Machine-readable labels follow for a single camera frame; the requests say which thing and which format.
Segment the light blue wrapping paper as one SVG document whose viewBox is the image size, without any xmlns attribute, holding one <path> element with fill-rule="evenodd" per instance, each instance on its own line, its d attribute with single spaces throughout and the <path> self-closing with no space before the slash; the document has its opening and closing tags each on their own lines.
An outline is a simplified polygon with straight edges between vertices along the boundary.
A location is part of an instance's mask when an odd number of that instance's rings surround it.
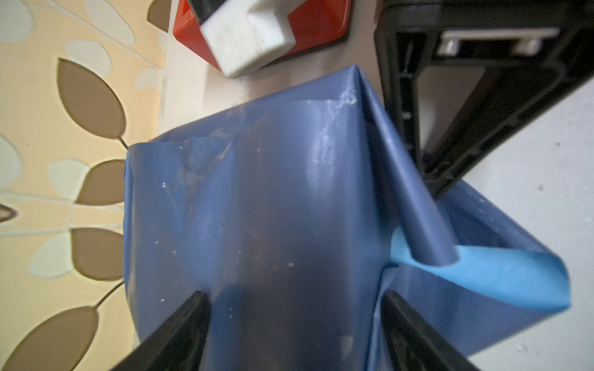
<svg viewBox="0 0 594 371">
<path fill-rule="evenodd" d="M 196 297 L 201 370 L 397 370 L 462 357 L 571 305 L 563 261 L 473 187 L 428 191 L 363 71 L 133 145 L 125 292 L 141 343 Z"/>
</svg>

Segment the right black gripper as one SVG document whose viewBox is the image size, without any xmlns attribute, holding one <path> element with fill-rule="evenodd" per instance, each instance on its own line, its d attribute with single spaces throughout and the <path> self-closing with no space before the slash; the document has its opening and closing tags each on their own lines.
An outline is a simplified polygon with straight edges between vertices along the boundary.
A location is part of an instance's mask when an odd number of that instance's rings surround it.
<svg viewBox="0 0 594 371">
<path fill-rule="evenodd" d="M 593 3 L 386 1 L 374 41 L 388 114 L 439 198 L 593 76 Z M 414 74 L 433 63 L 536 65 L 486 69 L 436 152 L 423 157 Z"/>
</svg>

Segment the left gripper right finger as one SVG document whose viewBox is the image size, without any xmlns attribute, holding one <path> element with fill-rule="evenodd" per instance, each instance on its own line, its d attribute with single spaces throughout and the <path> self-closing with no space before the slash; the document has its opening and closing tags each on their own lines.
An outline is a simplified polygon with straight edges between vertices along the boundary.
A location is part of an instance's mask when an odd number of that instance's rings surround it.
<svg viewBox="0 0 594 371">
<path fill-rule="evenodd" d="M 478 371 L 397 292 L 384 294 L 381 323 L 395 370 Z"/>
</svg>

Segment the red tape dispenser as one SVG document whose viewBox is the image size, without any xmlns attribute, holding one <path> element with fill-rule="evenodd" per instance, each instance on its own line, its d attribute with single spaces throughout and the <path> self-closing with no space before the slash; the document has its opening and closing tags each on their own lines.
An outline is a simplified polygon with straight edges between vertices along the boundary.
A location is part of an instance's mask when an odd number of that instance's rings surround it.
<svg viewBox="0 0 594 371">
<path fill-rule="evenodd" d="M 173 27 L 177 41 L 217 70 L 221 67 L 201 32 L 201 26 L 222 4 L 222 1 L 181 1 Z M 353 1 L 302 2 L 287 15 L 295 44 L 282 53 L 265 57 L 264 62 L 256 68 L 301 57 L 343 42 L 350 31 L 353 7 Z"/>
</svg>

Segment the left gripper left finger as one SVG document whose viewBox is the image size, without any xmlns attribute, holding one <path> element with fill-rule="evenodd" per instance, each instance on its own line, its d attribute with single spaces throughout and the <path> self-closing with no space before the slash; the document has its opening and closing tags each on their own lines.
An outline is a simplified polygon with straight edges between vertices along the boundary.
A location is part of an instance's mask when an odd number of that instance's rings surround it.
<svg viewBox="0 0 594 371">
<path fill-rule="evenodd" d="M 113 369 L 198 370 L 207 341 L 211 304 L 193 293 L 167 320 Z"/>
</svg>

